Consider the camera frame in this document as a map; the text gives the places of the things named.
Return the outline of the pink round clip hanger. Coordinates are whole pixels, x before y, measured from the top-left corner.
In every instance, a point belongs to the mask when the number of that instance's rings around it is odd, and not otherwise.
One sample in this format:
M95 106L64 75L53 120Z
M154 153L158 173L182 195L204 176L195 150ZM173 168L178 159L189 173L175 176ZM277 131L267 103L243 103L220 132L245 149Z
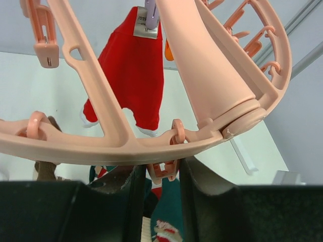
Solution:
M30 160L83 165L142 165L158 184L173 180L181 158L240 135L262 121L281 101L291 77L289 40L268 1L249 1L263 28L241 47L232 26L244 6L221 24L211 10L215 1L157 1L171 52L194 112L198 130L185 129L179 119L156 138L137 139L99 66L68 1L23 1L21 8L35 34L57 23L64 39L65 60L79 75L104 136L59 132L44 113L29 119L1 121L1 153Z

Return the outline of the teal sock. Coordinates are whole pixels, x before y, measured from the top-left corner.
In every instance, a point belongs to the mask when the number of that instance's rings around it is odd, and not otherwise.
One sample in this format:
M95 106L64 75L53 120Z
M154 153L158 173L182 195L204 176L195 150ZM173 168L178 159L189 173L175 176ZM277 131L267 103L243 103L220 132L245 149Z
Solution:
M108 195L114 218L124 220L123 241L141 241L142 217L150 218L152 241L184 241L180 181L158 185L142 167L92 166L89 187ZM162 187L160 200L151 189Z

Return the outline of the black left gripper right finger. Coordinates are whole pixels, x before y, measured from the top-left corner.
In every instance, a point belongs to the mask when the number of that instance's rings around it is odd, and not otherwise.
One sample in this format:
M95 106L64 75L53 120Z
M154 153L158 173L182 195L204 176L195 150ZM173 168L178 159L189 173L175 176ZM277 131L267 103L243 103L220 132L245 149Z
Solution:
M238 186L180 162L185 241L322 241L322 186Z

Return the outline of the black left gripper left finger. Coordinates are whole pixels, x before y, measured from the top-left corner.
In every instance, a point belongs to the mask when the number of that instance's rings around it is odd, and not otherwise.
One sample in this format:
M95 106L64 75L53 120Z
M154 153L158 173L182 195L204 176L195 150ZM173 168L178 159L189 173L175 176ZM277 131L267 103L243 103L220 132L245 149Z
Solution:
M140 241L145 166L81 181L1 183L1 241Z

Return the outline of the cream brown sock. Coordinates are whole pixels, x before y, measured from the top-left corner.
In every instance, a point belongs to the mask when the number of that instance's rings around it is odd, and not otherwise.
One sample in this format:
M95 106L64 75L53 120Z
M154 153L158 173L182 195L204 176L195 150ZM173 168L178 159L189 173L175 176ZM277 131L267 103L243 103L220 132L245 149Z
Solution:
M45 161L35 161L33 170L33 180L45 181L45 182L56 182L56 181L69 181L70 179L56 176L57 164Z
M150 218L142 217L141 242L152 242Z

